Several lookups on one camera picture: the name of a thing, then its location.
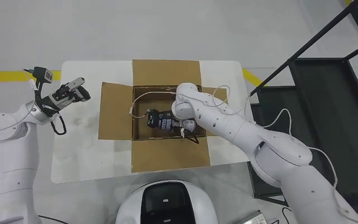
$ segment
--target cardboard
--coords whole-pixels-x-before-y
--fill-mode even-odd
[[[132,141],[132,172],[210,166],[208,142],[198,140],[200,144],[187,139]]]
[[[132,140],[132,172],[210,166],[206,137],[199,137],[200,144],[195,144],[173,133],[147,127],[147,117],[133,119],[129,114],[133,99],[143,91],[164,86],[162,91],[175,92],[176,86],[183,82],[201,85],[199,62],[133,60],[133,87],[114,83],[102,84],[98,138]],[[213,94],[214,90],[215,88],[202,88],[203,92],[210,94]],[[215,97],[225,100],[226,90],[219,89]],[[171,94],[149,94],[138,100],[133,113],[143,115],[147,109],[170,110],[174,100],[175,95]],[[204,131],[202,136],[205,134],[213,136],[208,131]]]
[[[132,87],[114,83],[102,83],[100,126],[98,139],[131,139]]]
[[[200,64],[194,60],[133,60],[134,86],[201,85]]]

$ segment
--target white cable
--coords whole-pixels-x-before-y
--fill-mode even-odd
[[[229,94],[228,94],[227,98],[226,98],[222,103],[216,104],[216,103],[215,103],[215,100],[214,100],[215,93],[216,93],[216,91],[217,91],[220,87],[224,87],[224,86],[229,89]],[[144,94],[138,96],[138,97],[133,101],[132,106],[131,106],[130,109],[129,109],[129,114],[131,114],[132,117],[134,117],[134,118],[143,118],[143,117],[146,116],[146,114],[147,114],[148,112],[145,113],[145,114],[142,115],[142,116],[135,116],[135,115],[133,115],[133,107],[134,107],[135,102],[136,102],[139,98],[141,98],[142,96],[145,96],[145,95],[147,95],[147,94],[174,94],[174,95],[180,95],[180,96],[184,96],[184,97],[186,97],[186,98],[192,99],[192,100],[197,100],[197,101],[199,101],[199,102],[202,102],[205,106],[208,106],[208,107],[211,107],[211,108],[218,108],[219,106],[223,105],[224,103],[226,103],[226,102],[228,101],[229,96],[230,96],[230,93],[231,93],[231,90],[230,90],[230,87],[229,87],[228,85],[218,86],[218,87],[214,90],[214,93],[212,94],[214,106],[211,106],[211,105],[208,105],[208,103],[207,103],[206,101],[202,101],[202,100],[199,100],[199,99],[196,99],[196,98],[193,98],[193,97],[189,97],[189,96],[186,96],[186,95],[184,95],[184,94],[178,94],[178,93],[176,93],[176,92],[146,92],[146,93],[144,93]],[[250,94],[245,98],[245,101],[244,101],[244,110],[246,110],[246,101],[247,101],[249,98],[250,98]],[[242,108],[241,108],[240,110],[234,112],[234,113],[226,114],[226,113],[223,113],[223,112],[220,110],[220,112],[221,112],[222,114],[224,114],[224,115],[235,115],[235,114],[240,113],[241,111],[242,111]]]
[[[320,150],[320,149],[318,149],[318,148],[313,148],[313,147],[308,147],[308,148],[310,148],[311,150],[316,150],[316,151],[318,151],[318,152],[324,154],[324,156],[326,157],[326,159],[327,159],[328,162],[329,162],[329,165],[331,166],[331,169],[332,169],[332,171],[333,171],[333,176],[334,176],[334,178],[335,178],[335,182],[334,182],[334,184],[333,184],[333,197],[335,198],[335,202],[336,202],[336,204],[337,204],[338,211],[339,211],[340,215],[344,216],[346,219],[348,219],[348,220],[350,220],[350,221],[352,221],[352,222],[358,223],[358,220],[354,220],[354,219],[352,219],[352,218],[346,216],[345,210],[341,207],[341,205],[340,205],[339,202],[338,202],[337,191],[336,191],[337,184],[338,184],[338,177],[337,177],[337,173],[336,173],[336,171],[335,171],[335,168],[333,167],[332,161],[329,159],[329,157],[327,156],[327,154],[326,154],[325,152],[323,152],[322,150]]]
[[[267,126],[263,126],[263,128],[268,128],[268,127],[272,126],[273,124],[275,124],[276,121],[279,119],[279,117],[280,117],[280,115],[282,114],[283,111],[287,111],[287,113],[289,114],[289,118],[290,118],[289,134],[290,134],[291,137],[293,137],[293,136],[292,136],[292,132],[291,132],[291,128],[292,128],[292,118],[291,118],[290,111],[289,111],[288,109],[286,109],[286,108],[283,108],[283,109],[280,111],[280,113],[278,114],[278,116],[276,117],[276,119],[275,119],[271,124],[269,124],[269,125],[267,125]],[[333,176],[334,176],[334,178],[335,178],[335,182],[334,182],[334,184],[333,184],[333,197],[335,198],[335,202],[336,202],[336,204],[337,204],[339,214],[342,215],[344,218],[346,218],[346,219],[352,221],[352,222],[358,223],[358,220],[354,220],[354,219],[352,219],[352,218],[346,216],[344,209],[341,207],[341,205],[340,205],[339,202],[338,202],[337,192],[336,192],[336,188],[337,188],[337,184],[338,184],[338,177],[337,177],[336,170],[335,170],[335,168],[333,167],[333,163],[332,163],[332,161],[329,159],[328,155],[327,155],[325,152],[323,152],[322,150],[318,149],[318,148],[313,148],[313,147],[308,147],[308,148],[310,148],[311,150],[319,151],[319,152],[321,152],[322,154],[324,154],[324,156],[326,157],[326,159],[327,159],[328,162],[329,162],[329,165],[331,166],[331,169],[332,169],[332,171],[333,171]]]
[[[27,75],[27,73],[26,73],[25,71],[22,71],[22,72],[26,75],[27,80],[29,81],[29,84],[30,84],[31,88],[34,89],[34,84],[31,82],[32,79],[29,78],[29,75]],[[35,105],[35,99],[36,99],[36,97],[35,97],[35,89],[34,89],[34,103],[33,103],[32,106],[30,107],[30,110],[28,111],[28,113],[27,113],[21,120],[19,120],[18,122],[16,122],[15,124],[12,124],[12,125],[7,126],[7,127],[5,127],[5,128],[1,128],[0,130],[5,130],[5,129],[7,129],[7,128],[11,128],[12,126],[18,125],[18,124],[20,124],[23,120],[25,120],[25,119],[27,118],[27,116],[31,113],[31,110],[32,110],[32,108],[33,108],[34,105]]]
[[[286,112],[289,114],[289,118],[290,118],[289,134],[290,134],[291,137],[293,137],[293,136],[292,136],[292,132],[291,132],[291,128],[292,128],[292,118],[291,118],[290,111],[289,111],[288,109],[286,109],[286,108],[283,108],[283,109],[279,112],[278,116],[276,117],[276,119],[275,119],[271,124],[269,124],[269,125],[267,125],[267,126],[261,126],[261,127],[262,127],[262,128],[268,128],[268,127],[274,125],[274,124],[276,123],[276,121],[279,119],[279,117],[281,116],[281,114],[282,114],[283,111],[286,111]]]

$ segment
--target table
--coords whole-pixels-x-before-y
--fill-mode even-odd
[[[202,86],[230,86],[229,105],[234,110],[243,108],[247,90],[239,62],[200,61],[200,72]],[[68,183],[135,174],[131,172],[131,140],[98,139],[102,82],[132,86],[132,61],[68,61],[62,65],[61,83],[80,76],[86,80],[83,86],[91,99],[61,111],[67,134],[55,136],[52,181]],[[249,102],[246,116],[252,118]],[[218,136],[208,137],[208,149],[212,166],[248,161],[239,148]]]

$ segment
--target gray floor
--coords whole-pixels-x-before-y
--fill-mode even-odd
[[[66,60],[216,59],[237,60],[264,79],[338,14],[342,2],[6,0],[0,7],[0,70],[61,69]],[[357,29],[347,18],[304,56],[347,55],[358,45],[356,37]],[[289,72],[271,84],[292,84]],[[0,83],[0,92],[13,94],[11,99],[0,97],[4,112],[32,98],[27,83]],[[274,218],[284,223],[281,206],[252,199],[246,164],[53,184],[51,127],[40,127],[39,136],[34,185],[39,214],[69,223],[114,223],[120,203],[133,190],[150,181],[179,178],[205,189],[219,223],[232,223],[258,209],[269,223]]]

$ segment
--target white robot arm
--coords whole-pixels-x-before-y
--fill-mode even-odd
[[[312,153],[298,139],[245,120],[221,100],[198,92],[192,83],[178,86],[172,112],[178,119],[194,118],[239,147],[260,178],[281,188],[299,223],[356,223],[354,209],[309,165]]]
[[[13,114],[0,113],[0,224],[41,223],[32,194],[39,166],[37,125],[52,122],[55,114],[73,102],[90,99],[81,86],[84,78],[62,85],[42,99],[42,84],[51,83],[53,74],[40,67],[27,71],[37,78],[35,102],[22,105]]]

